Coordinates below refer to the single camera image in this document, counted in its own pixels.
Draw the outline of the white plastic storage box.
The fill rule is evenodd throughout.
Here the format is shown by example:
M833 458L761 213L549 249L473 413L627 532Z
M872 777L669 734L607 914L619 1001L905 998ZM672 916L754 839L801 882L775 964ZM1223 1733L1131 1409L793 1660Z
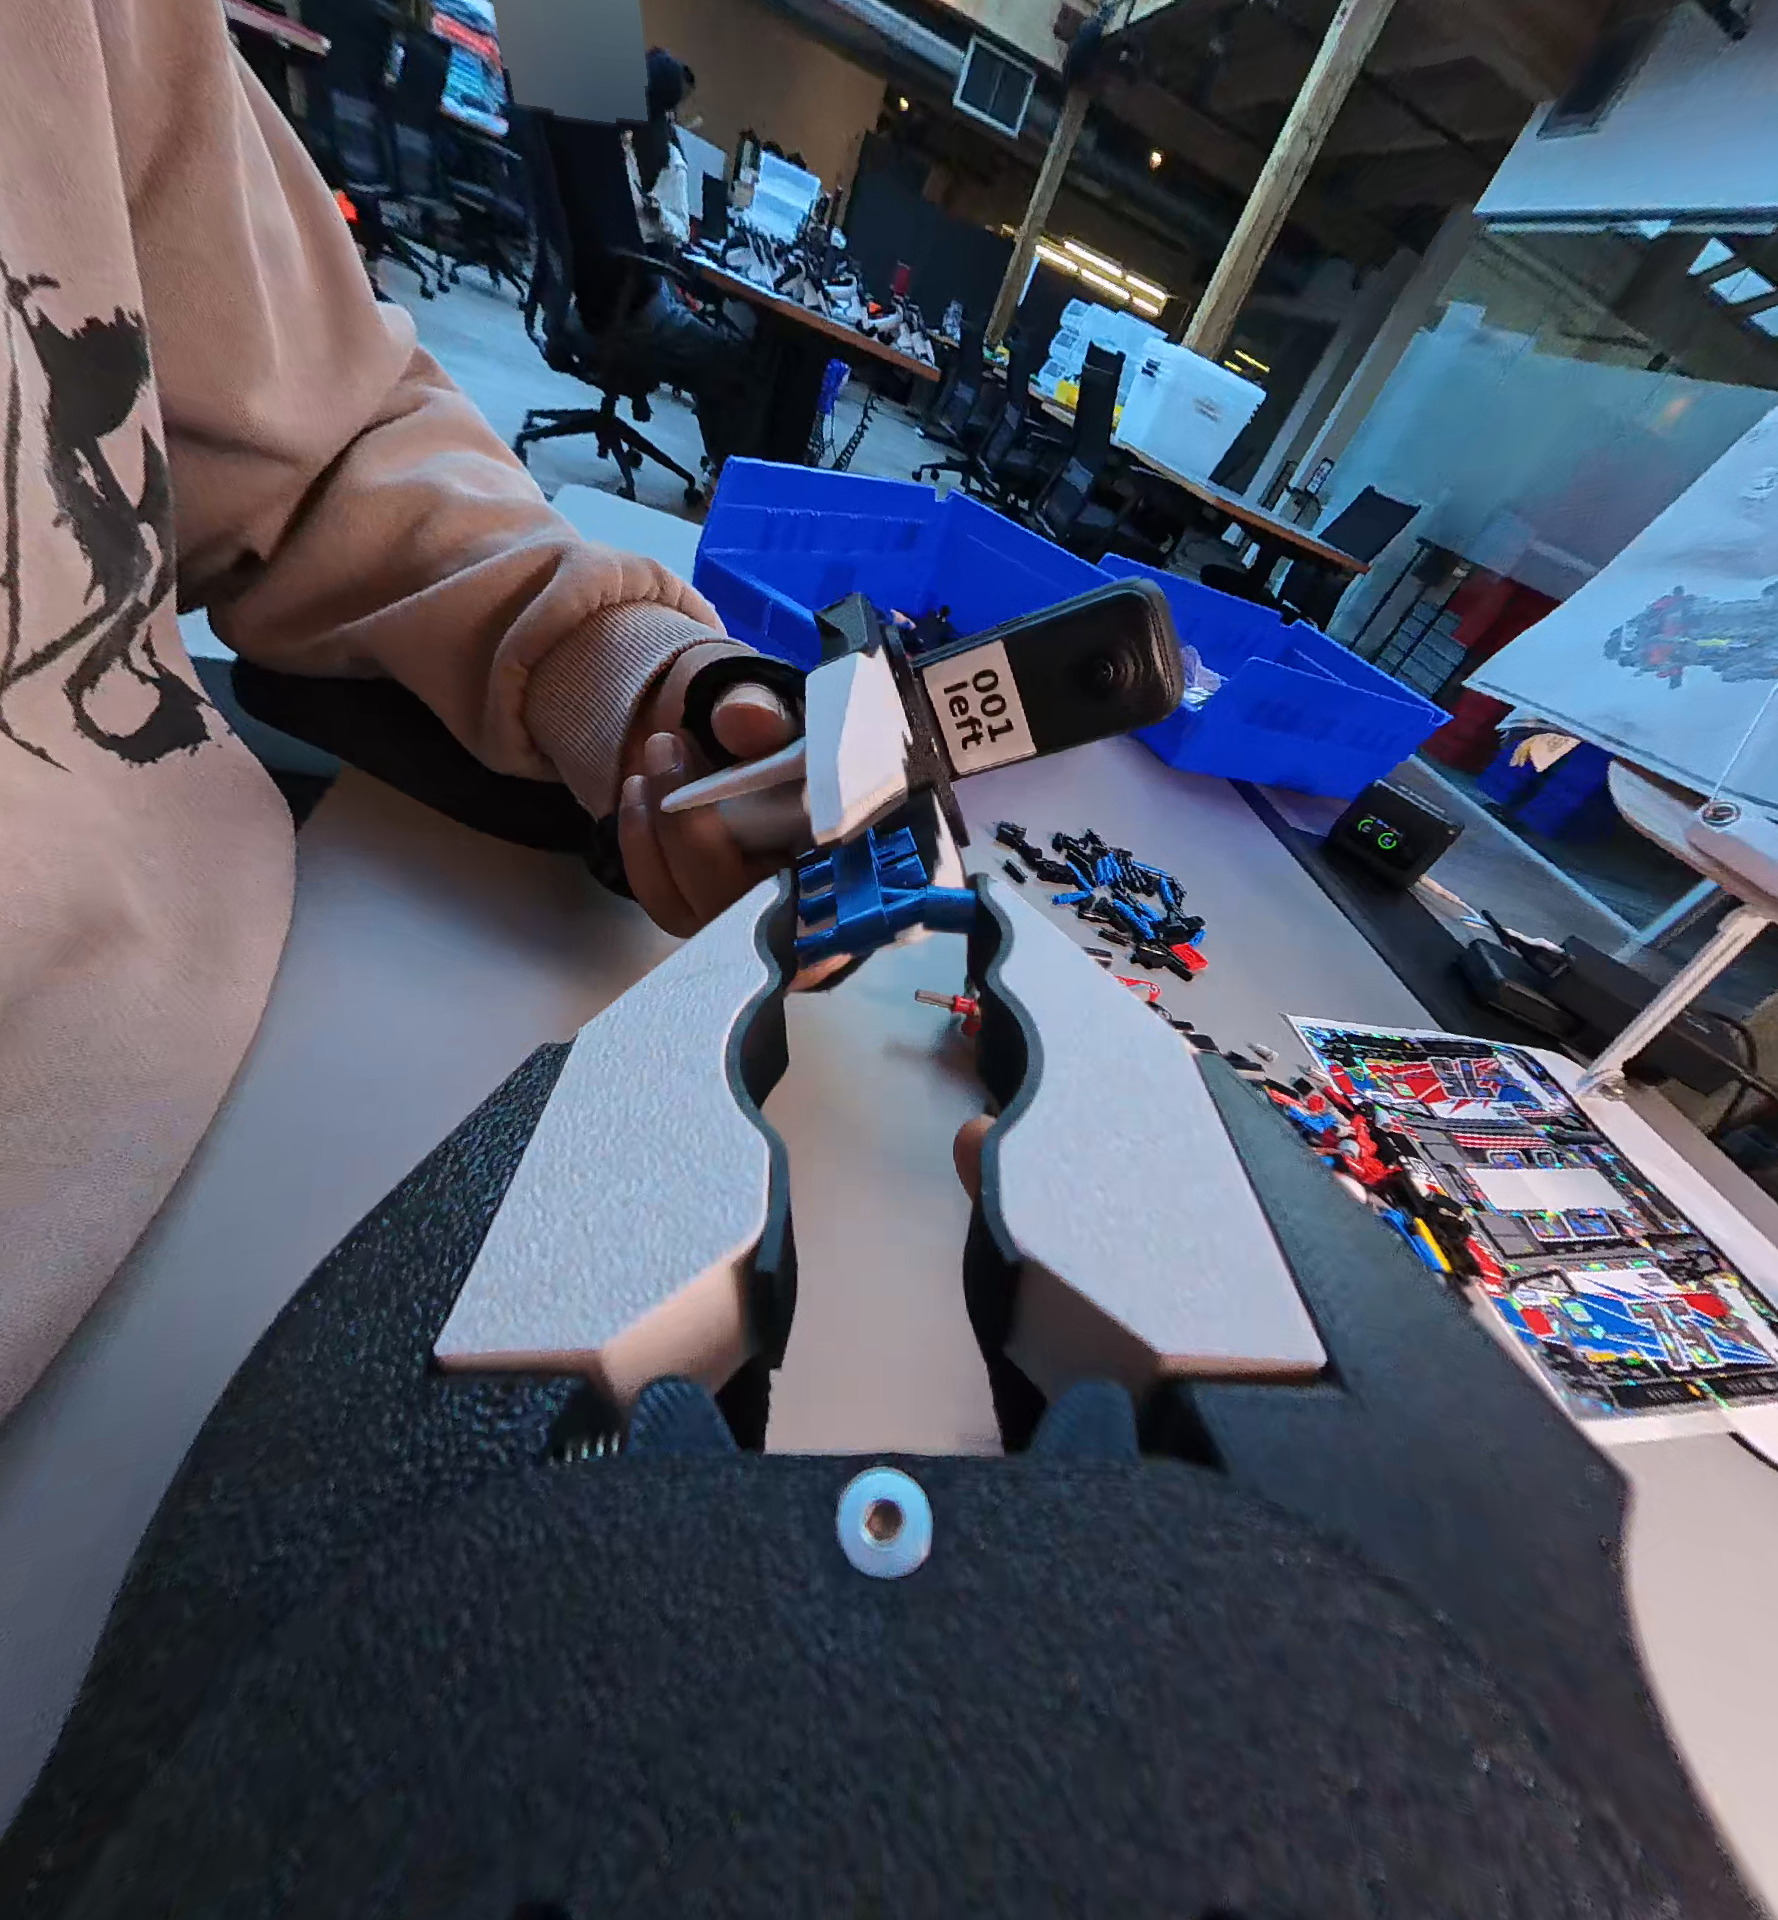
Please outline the white plastic storage box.
M1267 391L1191 348L1146 343L1124 361L1113 440L1149 467L1208 483Z

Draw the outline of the person's left hand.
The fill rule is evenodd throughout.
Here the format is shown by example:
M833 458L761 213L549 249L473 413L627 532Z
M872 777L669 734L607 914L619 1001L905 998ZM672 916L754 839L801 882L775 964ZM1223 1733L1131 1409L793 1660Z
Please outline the person's left hand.
M669 671L630 732L615 815L623 872L638 904L676 937L698 933L796 857L772 834L746 842L718 805L666 809L668 796L712 770L711 756L684 726L684 682Z

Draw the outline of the long wooden desk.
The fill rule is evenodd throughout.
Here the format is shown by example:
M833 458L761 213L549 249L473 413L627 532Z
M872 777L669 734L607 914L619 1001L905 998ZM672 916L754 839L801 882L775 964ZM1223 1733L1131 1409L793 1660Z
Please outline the long wooden desk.
M1370 563L1324 541L1319 536L1297 527L1251 501L1227 495L1211 482L1198 482L1160 461L1138 453L1127 445L1115 445L1117 453L1141 483L1153 483L1165 504L1182 514L1202 520L1202 525L1240 528L1240 538L1257 549L1257 558L1269 563L1314 563L1319 570L1355 580L1369 573Z

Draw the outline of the black device with green display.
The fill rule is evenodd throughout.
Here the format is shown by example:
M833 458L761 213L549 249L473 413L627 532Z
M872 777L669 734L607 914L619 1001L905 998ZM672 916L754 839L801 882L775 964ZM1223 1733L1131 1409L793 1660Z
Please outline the black device with green display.
M1465 832L1450 809L1399 780L1364 785L1324 834L1324 854L1393 891L1414 891Z

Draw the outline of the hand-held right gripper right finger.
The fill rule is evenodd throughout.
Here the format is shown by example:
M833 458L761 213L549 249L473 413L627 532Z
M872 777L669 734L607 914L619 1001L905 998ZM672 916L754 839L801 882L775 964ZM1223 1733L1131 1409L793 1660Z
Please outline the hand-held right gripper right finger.
M995 1128L965 1300L1004 1450L1086 1382L1144 1413L1329 1364L1208 1059L998 877L978 877L976 1074Z

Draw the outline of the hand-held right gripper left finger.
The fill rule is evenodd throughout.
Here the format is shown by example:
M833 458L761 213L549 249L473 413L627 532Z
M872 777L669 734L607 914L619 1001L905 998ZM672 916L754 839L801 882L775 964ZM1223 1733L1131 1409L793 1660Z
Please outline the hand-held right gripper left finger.
M661 1380L765 1450L794 1304L787 1070L796 890L761 882L583 1023L436 1338L454 1380Z

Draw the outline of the pile of black blue pins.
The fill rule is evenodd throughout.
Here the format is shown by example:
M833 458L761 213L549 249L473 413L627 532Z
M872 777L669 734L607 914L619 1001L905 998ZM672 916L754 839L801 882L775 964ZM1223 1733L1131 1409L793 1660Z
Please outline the pile of black blue pins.
M1086 952L1134 977L1204 975L1206 922L1191 913L1185 884L1093 830L1036 834L1014 819L992 825L998 866L1035 890L1036 904L1071 920Z

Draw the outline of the wooden workbench with parts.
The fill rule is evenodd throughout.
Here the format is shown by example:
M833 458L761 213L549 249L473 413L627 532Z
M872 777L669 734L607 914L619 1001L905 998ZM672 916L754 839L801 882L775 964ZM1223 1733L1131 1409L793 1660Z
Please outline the wooden workbench with parts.
M689 268L689 274L698 286L711 287L729 300L742 302L772 323L793 327L796 333L806 333L818 341L827 343L837 351L837 356L846 359L849 365L854 365L860 356L866 356L918 382L926 382L930 386L940 382L940 371L918 355L896 348L860 327L853 327L827 313L813 311L800 300L762 289L757 283L726 271L704 253L684 251L682 260Z

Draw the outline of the long blue lego beam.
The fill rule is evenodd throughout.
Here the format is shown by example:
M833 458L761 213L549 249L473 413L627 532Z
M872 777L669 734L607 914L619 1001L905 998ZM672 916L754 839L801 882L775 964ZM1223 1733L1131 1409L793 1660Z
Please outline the long blue lego beam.
M981 900L933 874L922 827L882 825L794 862L801 967L863 960L924 933L969 934Z

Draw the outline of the pile of mixed lego pieces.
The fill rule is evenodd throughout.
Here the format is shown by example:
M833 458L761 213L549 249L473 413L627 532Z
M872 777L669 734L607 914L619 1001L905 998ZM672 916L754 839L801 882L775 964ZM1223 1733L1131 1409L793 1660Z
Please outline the pile of mixed lego pieces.
M1496 1292L1508 1280L1465 1214L1404 1163L1395 1136L1373 1119L1366 1102L1279 1067L1267 1047L1215 1047L1212 1056L1261 1093L1346 1194L1390 1228L1445 1286Z

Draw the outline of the black mesh office chair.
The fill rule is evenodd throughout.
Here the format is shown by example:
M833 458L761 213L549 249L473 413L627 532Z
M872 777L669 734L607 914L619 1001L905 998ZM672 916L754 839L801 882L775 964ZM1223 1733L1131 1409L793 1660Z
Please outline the black mesh office chair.
M1364 487L1315 536L1373 565L1397 536L1408 532L1417 512L1414 502ZM1300 622L1315 629L1329 625L1344 592L1356 580L1314 563L1269 563L1257 558L1257 549L1249 559L1208 559L1201 565L1198 579L1206 588L1247 598L1279 611L1290 624Z

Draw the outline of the white booklet stand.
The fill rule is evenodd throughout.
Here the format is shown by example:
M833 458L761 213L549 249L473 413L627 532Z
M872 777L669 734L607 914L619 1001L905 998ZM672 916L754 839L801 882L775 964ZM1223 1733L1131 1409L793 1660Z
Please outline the white booklet stand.
M1738 1232L1734 1260L1778 1305L1778 1194L1766 1193L1662 1094L1630 1082L1642 1047L1684 1015L1766 926L1778 926L1778 825L1730 802L1701 802L1621 763L1610 767L1608 789L1618 812L1644 839L1692 868L1735 908L1586 1066L1574 1096L1688 1210L1694 1224L1710 1235Z

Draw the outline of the blue storage bin with tag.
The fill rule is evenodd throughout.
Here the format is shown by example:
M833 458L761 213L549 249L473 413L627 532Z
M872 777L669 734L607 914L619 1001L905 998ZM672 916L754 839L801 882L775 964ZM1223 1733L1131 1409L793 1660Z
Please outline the blue storage bin with tag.
M809 669L821 659L818 612L854 592L882 616L945 612L969 637L1113 577L961 492L731 459L691 580L729 637Z

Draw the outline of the shiny sticker sheet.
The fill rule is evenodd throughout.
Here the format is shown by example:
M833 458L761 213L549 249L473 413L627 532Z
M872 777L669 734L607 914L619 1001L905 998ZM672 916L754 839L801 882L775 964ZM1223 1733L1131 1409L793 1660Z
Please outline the shiny sticker sheet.
M1460 1290L1600 1435L1778 1415L1778 1305L1574 1096L1556 1056L1420 1027L1287 1017L1308 1074L1366 1102L1508 1271Z

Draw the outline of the lego instruction booklet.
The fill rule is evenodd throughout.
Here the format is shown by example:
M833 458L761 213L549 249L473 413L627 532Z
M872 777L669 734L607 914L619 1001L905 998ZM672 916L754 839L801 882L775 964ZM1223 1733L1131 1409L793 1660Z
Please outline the lego instruction booklet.
M1778 823L1778 406L1469 685Z

